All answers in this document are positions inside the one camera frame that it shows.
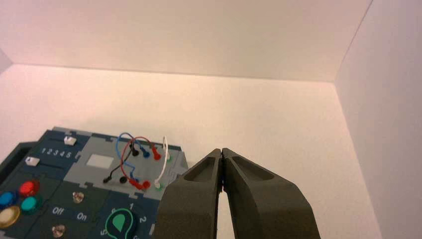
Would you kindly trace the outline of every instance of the red button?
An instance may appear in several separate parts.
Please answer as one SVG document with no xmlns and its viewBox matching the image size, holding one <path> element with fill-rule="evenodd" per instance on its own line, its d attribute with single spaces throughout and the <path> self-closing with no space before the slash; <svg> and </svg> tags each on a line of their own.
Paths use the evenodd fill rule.
<svg viewBox="0 0 422 239">
<path fill-rule="evenodd" d="M 36 180 L 26 181 L 19 188 L 22 197 L 34 196 L 39 190 L 39 182 Z"/>
</svg>

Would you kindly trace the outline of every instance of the dark blue panel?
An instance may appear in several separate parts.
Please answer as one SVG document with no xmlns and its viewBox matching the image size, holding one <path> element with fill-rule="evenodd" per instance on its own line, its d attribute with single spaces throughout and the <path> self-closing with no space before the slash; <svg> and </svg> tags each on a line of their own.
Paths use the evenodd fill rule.
<svg viewBox="0 0 422 239">
<path fill-rule="evenodd" d="M 20 171 L 34 175 L 46 174 L 48 177 L 62 180 L 72 164 L 77 161 L 77 153 L 82 151 L 90 138 L 72 132 L 72 137 L 75 137 L 77 141 L 71 146 L 64 144 L 65 136 L 64 132 L 46 131 L 39 143 L 28 154 L 40 159 L 38 166 L 31 167 L 23 164 Z"/>
</svg>

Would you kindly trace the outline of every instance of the black plug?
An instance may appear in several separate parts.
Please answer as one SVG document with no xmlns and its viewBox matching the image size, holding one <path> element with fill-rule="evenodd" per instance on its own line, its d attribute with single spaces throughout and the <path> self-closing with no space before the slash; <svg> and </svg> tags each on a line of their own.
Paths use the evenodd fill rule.
<svg viewBox="0 0 422 239">
<path fill-rule="evenodd" d="M 107 178 L 103 179 L 103 183 L 108 183 L 110 180 L 111 180 L 111 176 L 109 176 L 109 177 L 107 177 Z"/>
<path fill-rule="evenodd" d="M 139 155 L 139 151 L 135 149 L 135 146 L 133 144 L 130 144 L 130 149 L 132 149 L 132 156 L 136 157 Z"/>
</svg>

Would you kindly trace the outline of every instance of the red plug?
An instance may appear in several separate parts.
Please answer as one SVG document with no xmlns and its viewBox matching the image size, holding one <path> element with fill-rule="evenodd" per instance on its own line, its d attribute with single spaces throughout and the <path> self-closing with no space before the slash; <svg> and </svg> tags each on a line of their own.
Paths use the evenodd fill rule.
<svg viewBox="0 0 422 239">
<path fill-rule="evenodd" d="M 135 188 L 137 188 L 138 190 L 144 189 L 144 186 L 139 184 L 135 179 L 129 179 L 129 183 L 132 184 L 133 186 L 135 186 Z"/>
<path fill-rule="evenodd" d="M 160 160 L 161 155 L 158 153 L 157 148 L 155 146 L 152 148 L 152 153 L 154 154 L 155 160 L 157 160 L 157 161 Z"/>
</svg>

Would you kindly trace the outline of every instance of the teal button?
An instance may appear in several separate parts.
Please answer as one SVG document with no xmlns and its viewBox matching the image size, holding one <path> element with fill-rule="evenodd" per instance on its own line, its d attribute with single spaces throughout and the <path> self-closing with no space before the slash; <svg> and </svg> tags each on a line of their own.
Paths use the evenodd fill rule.
<svg viewBox="0 0 422 239">
<path fill-rule="evenodd" d="M 35 197 L 28 197 L 23 200 L 22 204 L 20 205 L 20 209 L 22 212 L 27 214 L 32 214 L 38 209 L 39 200 Z"/>
</svg>

